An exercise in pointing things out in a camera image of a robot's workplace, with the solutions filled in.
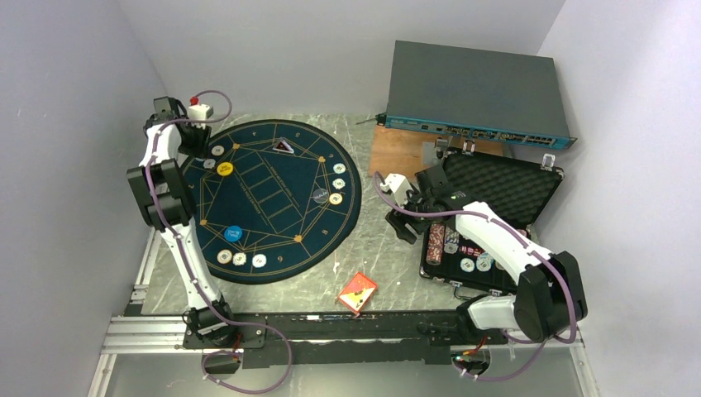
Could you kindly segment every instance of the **metal latch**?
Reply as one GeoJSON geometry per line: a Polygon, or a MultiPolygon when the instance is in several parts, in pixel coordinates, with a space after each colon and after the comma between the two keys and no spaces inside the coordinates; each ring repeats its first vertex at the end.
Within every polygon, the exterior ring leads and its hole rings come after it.
{"type": "Polygon", "coordinates": [[[473,154],[474,153],[474,141],[469,140],[469,139],[465,139],[465,142],[463,142],[463,144],[462,144],[462,150],[468,155],[473,154]]]}
{"type": "Polygon", "coordinates": [[[544,170],[552,171],[552,167],[555,166],[555,155],[550,153],[545,153],[543,155],[543,161],[541,162],[541,168],[544,170]]]}

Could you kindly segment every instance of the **poker chip case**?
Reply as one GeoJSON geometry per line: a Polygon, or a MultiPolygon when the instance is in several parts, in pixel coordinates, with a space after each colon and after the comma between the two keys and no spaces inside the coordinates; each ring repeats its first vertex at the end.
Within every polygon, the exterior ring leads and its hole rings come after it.
{"type": "MultiPolygon", "coordinates": [[[[529,238],[531,225],[565,176],[559,167],[479,152],[449,155],[441,166],[455,189],[475,201],[487,203],[505,222],[529,238]]],[[[443,251],[437,265],[427,263],[428,246],[429,233],[426,233],[421,277],[496,295],[516,292],[508,273],[473,241],[460,236],[458,251],[443,251]]]]}

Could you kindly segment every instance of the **round game mat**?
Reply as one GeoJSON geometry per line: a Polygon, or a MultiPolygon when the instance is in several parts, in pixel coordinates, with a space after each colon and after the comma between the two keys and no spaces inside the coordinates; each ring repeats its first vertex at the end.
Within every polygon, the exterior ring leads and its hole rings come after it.
{"type": "Polygon", "coordinates": [[[360,213],[351,156],[322,130],[289,120],[234,126],[190,158],[197,236],[213,275],[242,284],[297,275],[335,250],[360,213]]]}

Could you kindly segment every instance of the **foam padding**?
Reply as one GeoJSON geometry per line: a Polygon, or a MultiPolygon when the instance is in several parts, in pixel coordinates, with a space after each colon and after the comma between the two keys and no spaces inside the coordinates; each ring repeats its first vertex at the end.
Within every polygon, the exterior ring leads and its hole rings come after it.
{"type": "Polygon", "coordinates": [[[564,175],[561,168],[478,152],[449,155],[443,170],[453,186],[519,228],[536,221],[564,175]]]}

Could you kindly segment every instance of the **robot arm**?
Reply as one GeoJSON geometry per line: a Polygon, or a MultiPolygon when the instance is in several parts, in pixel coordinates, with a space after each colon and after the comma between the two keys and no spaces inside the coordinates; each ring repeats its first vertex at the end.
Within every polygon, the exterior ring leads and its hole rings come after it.
{"type": "Polygon", "coordinates": [[[388,213],[386,219],[398,237],[413,243],[416,237],[407,225],[421,234],[436,220],[446,222],[463,238],[484,248],[517,285],[515,295],[483,295],[458,307],[462,332],[477,335],[494,328],[512,329],[523,332],[534,342],[543,342],[570,326],[568,301],[572,303],[576,321],[586,316],[579,267],[571,254],[566,251],[553,254],[523,237],[486,203],[474,201],[467,194],[456,191],[439,165],[417,174],[417,179],[421,190],[398,174],[388,175],[380,185],[400,208],[411,212],[407,215],[395,209],[388,213]],[[433,220],[420,216],[422,213],[455,210],[460,213],[433,220]],[[560,287],[557,276],[565,282],[568,296],[560,287]]]}
{"type": "Polygon", "coordinates": [[[194,214],[197,207],[177,163],[179,153],[206,155],[211,128],[196,121],[210,118],[212,108],[194,104],[187,109],[192,123],[167,124],[171,120],[186,118],[179,111],[179,108],[183,108],[182,104],[172,98],[158,98],[154,100],[154,106],[155,113],[144,127],[148,138],[144,158],[138,167],[127,171],[127,179],[144,221],[160,232],[173,253],[188,293],[188,330],[200,339],[206,338],[216,345],[222,345],[236,335],[236,330],[217,318],[205,302],[206,298],[218,313],[231,319],[231,310],[214,284],[204,260],[195,232],[194,214]],[[156,200],[167,224],[161,221],[154,205],[149,179],[154,186],[166,188],[163,193],[157,194],[156,200]]]}

